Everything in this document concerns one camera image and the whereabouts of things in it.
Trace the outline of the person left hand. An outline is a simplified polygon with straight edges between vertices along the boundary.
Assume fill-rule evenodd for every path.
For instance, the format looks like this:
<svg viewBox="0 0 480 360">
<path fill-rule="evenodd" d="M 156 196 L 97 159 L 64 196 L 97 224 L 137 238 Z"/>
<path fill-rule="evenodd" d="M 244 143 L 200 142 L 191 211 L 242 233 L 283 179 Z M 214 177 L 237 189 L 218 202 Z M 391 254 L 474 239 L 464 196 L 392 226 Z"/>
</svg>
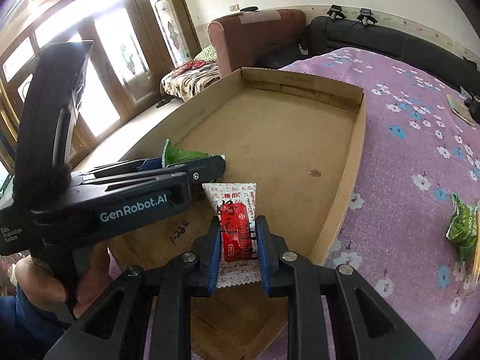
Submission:
<svg viewBox="0 0 480 360">
<path fill-rule="evenodd" d="M 76 290 L 73 315 L 78 319 L 112 283 L 109 275 L 110 255 L 105 241 L 97 243 L 89 255 L 89 270 Z M 17 285 L 28 300 L 42 311 L 54 312 L 68 300 L 68 291 L 47 269 L 35 264 L 31 256 L 22 258 L 15 267 Z"/>
</svg>

